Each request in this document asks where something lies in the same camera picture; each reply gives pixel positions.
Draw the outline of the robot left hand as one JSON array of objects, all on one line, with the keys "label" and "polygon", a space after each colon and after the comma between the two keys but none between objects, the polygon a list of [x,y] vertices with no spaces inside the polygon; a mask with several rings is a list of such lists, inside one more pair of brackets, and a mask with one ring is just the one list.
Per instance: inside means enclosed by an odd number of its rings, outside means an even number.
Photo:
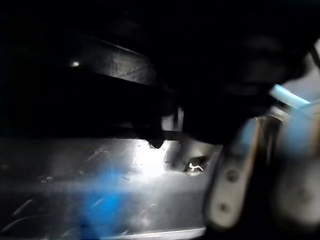
[{"label": "robot left hand", "polygon": [[[304,74],[305,56],[320,37],[319,0],[104,0],[98,8],[103,10],[103,37],[148,57],[157,84],[173,91],[184,110],[183,132],[226,146],[223,160],[240,160],[242,146],[249,143],[232,143],[239,128],[268,112],[274,85]],[[160,118],[165,110],[156,103],[160,97],[133,107],[124,98],[116,100],[110,120],[130,121],[141,137],[151,140],[157,134],[163,141]],[[285,230],[272,223],[270,187],[283,168],[272,165],[265,173],[258,163],[253,179],[251,166],[244,173],[249,178],[240,190],[245,203],[231,198],[240,204],[239,217],[227,203],[218,203],[219,213],[235,216],[227,226],[210,213],[213,200],[222,197],[213,191],[222,170],[213,171],[216,176],[205,195],[207,239],[319,240],[317,226],[308,233],[308,226],[300,230],[299,223],[286,217]]]}]

